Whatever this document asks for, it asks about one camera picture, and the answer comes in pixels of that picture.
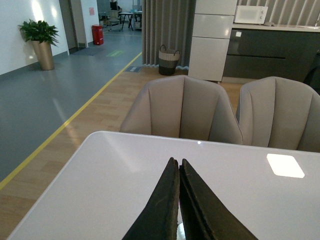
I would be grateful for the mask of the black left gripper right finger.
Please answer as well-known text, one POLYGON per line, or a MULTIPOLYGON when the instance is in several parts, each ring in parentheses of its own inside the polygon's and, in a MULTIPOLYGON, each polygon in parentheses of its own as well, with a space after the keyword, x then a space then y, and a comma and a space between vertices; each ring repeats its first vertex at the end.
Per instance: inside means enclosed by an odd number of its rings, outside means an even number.
POLYGON ((180 211, 187 240, 256 240, 220 201, 192 165, 182 160, 180 211))

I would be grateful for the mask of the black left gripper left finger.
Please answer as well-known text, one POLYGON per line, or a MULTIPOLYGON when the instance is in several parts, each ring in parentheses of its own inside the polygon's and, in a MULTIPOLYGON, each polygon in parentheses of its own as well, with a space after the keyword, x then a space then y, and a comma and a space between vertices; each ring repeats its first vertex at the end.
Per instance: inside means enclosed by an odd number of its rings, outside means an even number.
POLYGON ((180 172, 170 158, 146 206, 127 231, 124 240, 175 240, 178 228, 180 172))

